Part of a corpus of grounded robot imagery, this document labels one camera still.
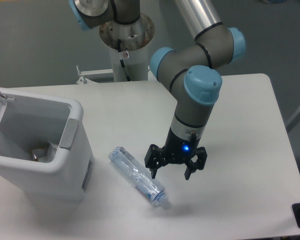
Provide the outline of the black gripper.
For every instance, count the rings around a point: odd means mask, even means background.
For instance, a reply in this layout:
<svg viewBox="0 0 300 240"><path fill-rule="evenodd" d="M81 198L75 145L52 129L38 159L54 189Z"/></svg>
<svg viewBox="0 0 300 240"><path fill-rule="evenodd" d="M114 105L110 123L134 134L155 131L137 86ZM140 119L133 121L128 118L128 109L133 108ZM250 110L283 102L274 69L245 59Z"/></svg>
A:
<svg viewBox="0 0 300 240"><path fill-rule="evenodd" d="M197 170L203 170L207 160L207 151L205 147L198 148L199 140L194 130L191 130L186 137L179 137L170 128L164 147L160 148L151 144L145 155L144 164L150 170L151 178L155 179L158 169L167 164L185 164L186 180L189 180L191 174Z"/></svg>

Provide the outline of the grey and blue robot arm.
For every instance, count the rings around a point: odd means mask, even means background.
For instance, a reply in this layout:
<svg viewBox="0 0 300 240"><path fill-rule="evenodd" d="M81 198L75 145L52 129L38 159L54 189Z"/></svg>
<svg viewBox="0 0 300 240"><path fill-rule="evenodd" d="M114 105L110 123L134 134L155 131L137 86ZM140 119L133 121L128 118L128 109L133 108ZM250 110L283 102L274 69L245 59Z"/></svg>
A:
<svg viewBox="0 0 300 240"><path fill-rule="evenodd" d="M155 28L138 0L71 0L69 5L83 30L99 28L115 82L144 81L152 73L176 99L164 146L152 144L144 159L151 175L168 164L186 165L186 179L202 170L207 152L199 142L222 86L217 68L245 54L243 34L224 26L211 1L177 0L195 44L182 51L162 47L147 61L144 49Z"/></svg>

